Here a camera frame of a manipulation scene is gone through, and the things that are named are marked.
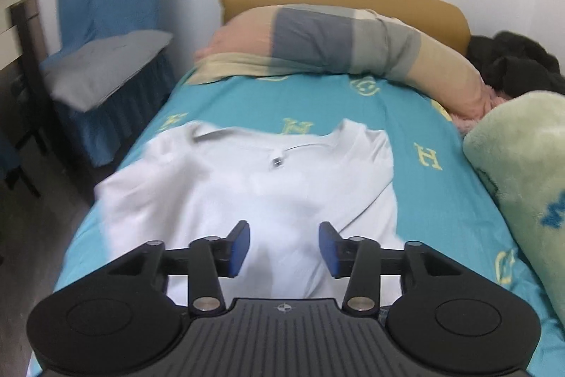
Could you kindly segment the blue covered chair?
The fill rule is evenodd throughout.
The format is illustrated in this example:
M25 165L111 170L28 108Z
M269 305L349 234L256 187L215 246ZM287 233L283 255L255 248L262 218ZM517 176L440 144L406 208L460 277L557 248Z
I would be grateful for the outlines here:
M132 31L158 30L159 0L58 0L60 50L42 66L86 43ZM111 164L123 144L138 135L164 105L175 86L167 49L100 106L79 112L53 100L62 127L78 155L94 167Z

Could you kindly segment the white t-shirt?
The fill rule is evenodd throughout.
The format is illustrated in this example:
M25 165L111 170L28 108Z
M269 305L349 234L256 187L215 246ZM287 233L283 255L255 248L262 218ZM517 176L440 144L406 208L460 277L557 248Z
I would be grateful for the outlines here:
M345 238L400 249L387 134L343 120L331 133L281 135L192 122L160 133L141 157L97 185L111 258L150 240L170 249L250 226L235 298L334 298L346 285L318 247L328 222Z

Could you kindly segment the striped pillow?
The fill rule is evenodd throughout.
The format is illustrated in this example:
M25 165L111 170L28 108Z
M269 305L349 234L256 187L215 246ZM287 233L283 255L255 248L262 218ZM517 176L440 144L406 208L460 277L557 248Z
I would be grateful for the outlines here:
M291 73L370 73L410 86L448 112L471 108L487 86L461 54L398 19L315 5L259 7L237 15L196 53L189 82Z

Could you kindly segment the white desk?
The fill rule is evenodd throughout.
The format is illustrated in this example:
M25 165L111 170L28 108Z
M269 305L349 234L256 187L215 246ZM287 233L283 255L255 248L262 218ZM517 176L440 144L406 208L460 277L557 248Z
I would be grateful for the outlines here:
M1 61L0 69L11 66L21 56L16 27L12 24L12 6L24 4L29 18L37 15L35 0L1 0Z

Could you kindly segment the tan headboard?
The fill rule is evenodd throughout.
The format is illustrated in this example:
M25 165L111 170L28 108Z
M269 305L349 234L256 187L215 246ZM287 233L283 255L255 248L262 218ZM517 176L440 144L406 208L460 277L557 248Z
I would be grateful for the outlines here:
M310 4L367 8L379 14L397 18L460 54L466 53L471 38L470 29L462 11L441 0L219 0L219 3L223 23L227 23L241 12L252 8Z

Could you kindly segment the black clothing pile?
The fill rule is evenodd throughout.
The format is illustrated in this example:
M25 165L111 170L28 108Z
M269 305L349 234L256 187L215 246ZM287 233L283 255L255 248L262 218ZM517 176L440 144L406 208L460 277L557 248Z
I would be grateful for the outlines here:
M557 58L521 34L500 31L494 37L472 35L466 58L487 85L511 98L531 91L565 94Z

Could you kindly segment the pink fluffy blanket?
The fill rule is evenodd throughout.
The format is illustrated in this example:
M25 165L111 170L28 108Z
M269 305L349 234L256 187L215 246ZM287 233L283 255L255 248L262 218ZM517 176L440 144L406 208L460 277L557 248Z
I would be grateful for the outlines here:
M488 112L509 100L510 96L487 85L482 90L480 99L471 108L464 112L449 111L448 114L460 136L464 138Z

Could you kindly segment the teal patterned bed sheet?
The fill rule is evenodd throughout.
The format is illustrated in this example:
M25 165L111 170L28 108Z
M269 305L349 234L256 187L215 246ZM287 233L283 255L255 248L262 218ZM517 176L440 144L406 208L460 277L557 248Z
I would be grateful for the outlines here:
M563 327L464 157L456 128L427 96L371 76L231 77L201 86L180 81L126 160L135 161L157 134L193 119L272 133L323 135L346 118L389 135L399 234L431 245L527 300L541 322L530 372L562 375Z

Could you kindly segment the green fleece blanket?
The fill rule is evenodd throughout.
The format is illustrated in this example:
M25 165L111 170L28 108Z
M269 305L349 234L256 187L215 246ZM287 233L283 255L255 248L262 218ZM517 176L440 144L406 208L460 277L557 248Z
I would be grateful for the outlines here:
M564 319L564 96L533 91L496 107L463 150Z

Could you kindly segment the grey seat cushion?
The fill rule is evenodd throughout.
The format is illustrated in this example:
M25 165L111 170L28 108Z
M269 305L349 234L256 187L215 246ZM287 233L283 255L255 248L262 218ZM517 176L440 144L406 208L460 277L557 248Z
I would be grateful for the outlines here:
M142 30L97 39L42 66L53 100L88 112L138 75L165 47L172 34Z

